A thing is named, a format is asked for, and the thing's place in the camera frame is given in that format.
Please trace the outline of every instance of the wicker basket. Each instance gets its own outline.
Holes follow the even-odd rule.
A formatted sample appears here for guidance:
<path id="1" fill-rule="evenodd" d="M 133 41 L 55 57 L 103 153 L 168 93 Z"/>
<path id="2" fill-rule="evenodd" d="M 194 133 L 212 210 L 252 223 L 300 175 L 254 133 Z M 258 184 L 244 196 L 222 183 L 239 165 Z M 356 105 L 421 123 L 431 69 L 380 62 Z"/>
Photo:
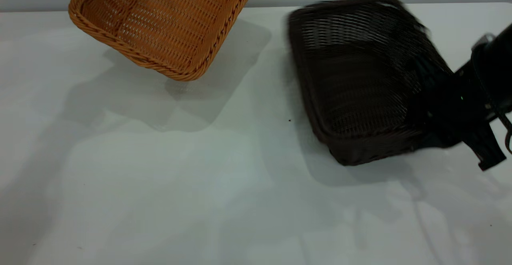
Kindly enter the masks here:
<path id="1" fill-rule="evenodd" d="M 450 70 L 400 1 L 307 6 L 290 15 L 289 39 L 313 131 L 339 163 L 418 148 L 426 129 L 405 119 L 421 86 L 406 64 L 423 53 Z"/>
<path id="2" fill-rule="evenodd" d="M 71 0 L 71 20 L 135 64 L 190 81 L 212 63 L 247 0 Z"/>

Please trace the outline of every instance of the basket rim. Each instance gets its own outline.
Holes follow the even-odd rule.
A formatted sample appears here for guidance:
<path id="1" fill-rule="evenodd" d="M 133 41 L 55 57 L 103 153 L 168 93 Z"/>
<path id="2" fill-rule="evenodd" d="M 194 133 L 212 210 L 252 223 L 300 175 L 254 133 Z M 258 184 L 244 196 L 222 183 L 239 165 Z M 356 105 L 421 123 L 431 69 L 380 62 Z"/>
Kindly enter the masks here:
<path id="1" fill-rule="evenodd" d="M 210 64 L 212 63 L 215 55 L 220 49 L 224 39 L 227 37 L 232 25 L 236 21 L 238 14 L 242 11 L 247 0 L 237 0 L 229 5 L 232 5 L 230 13 L 222 16 L 220 19 L 224 21 L 223 26 L 219 28 L 213 28 L 212 32 L 217 31 L 216 38 L 210 46 L 210 50 L 206 51 L 204 57 L 200 57 L 198 62 L 191 62 L 187 67 L 182 70 L 178 70 L 173 67 L 172 64 L 167 64 L 151 55 L 141 52 L 136 47 L 130 46 L 114 34 L 107 32 L 106 30 L 99 28 L 91 21 L 89 21 L 84 15 L 82 15 L 82 6 L 86 0 L 71 0 L 68 5 L 68 13 L 71 21 L 82 31 L 97 39 L 98 41 L 110 46 L 114 50 L 119 51 L 125 57 L 133 61 L 135 64 L 142 66 L 143 68 L 150 68 L 157 70 L 159 73 L 179 81 L 192 81 L 201 77 Z"/>
<path id="2" fill-rule="evenodd" d="M 409 13 L 404 7 L 403 3 L 399 0 L 335 0 L 335 1 L 324 1 L 318 2 L 316 4 L 311 4 L 306 7 L 300 8 L 292 12 L 288 17 L 288 39 L 290 41 L 290 46 L 292 50 L 292 54 L 294 56 L 294 60 L 296 63 L 296 69 L 299 75 L 300 82 L 303 83 L 301 86 L 302 93 L 305 94 L 305 98 L 309 103 L 311 103 L 310 109 L 313 111 L 313 114 L 309 114 L 312 118 L 315 118 L 316 123 L 318 124 L 318 130 L 321 130 L 322 134 L 326 136 L 332 137 L 338 141 L 342 140 L 351 140 L 351 139 L 361 139 L 367 137 L 378 137 L 385 136 L 388 134 L 411 134 L 420 136 L 424 134 L 424 129 L 421 126 L 415 126 L 414 124 L 401 124 L 399 126 L 390 126 L 384 128 L 383 130 L 372 130 L 370 132 L 336 132 L 332 130 L 329 126 L 327 126 L 326 121 L 322 118 L 323 114 L 319 112 L 318 100 L 314 98 L 311 92 L 311 69 L 309 66 L 306 66 L 305 57 L 302 51 L 298 50 L 298 48 L 303 48 L 302 45 L 302 37 L 300 32 L 300 24 L 302 21 L 300 18 L 306 14 L 318 14 L 319 11 L 335 9 L 338 11 L 344 10 L 344 8 L 349 8 L 352 6 L 358 6 L 361 4 L 373 4 L 375 2 L 386 2 L 391 3 L 396 8 L 399 9 L 404 14 L 404 17 L 410 19 L 415 22 L 415 24 L 424 27 L 417 19 Z"/>

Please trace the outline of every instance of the orange wicker basket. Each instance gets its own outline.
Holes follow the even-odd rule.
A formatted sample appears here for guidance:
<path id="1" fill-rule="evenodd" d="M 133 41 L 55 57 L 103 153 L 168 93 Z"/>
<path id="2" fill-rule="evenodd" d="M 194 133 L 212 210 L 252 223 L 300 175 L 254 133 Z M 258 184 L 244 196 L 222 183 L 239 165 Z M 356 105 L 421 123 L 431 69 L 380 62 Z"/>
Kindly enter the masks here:
<path id="1" fill-rule="evenodd" d="M 247 0 L 71 0 L 71 20 L 135 64 L 201 77 Z"/>

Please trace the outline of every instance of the table surface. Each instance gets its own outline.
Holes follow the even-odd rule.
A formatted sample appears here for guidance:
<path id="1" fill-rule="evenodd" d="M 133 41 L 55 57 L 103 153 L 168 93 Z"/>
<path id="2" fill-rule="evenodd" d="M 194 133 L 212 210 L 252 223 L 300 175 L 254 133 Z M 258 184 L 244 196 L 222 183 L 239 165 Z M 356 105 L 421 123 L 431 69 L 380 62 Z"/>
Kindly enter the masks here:
<path id="1" fill-rule="evenodd" d="M 409 8 L 452 69 L 512 22 L 512 4 Z M 0 263 L 508 264 L 512 156 L 484 173 L 464 144 L 336 163 L 302 108 L 294 9 L 245 8 L 189 83 L 66 12 L 0 13 Z"/>

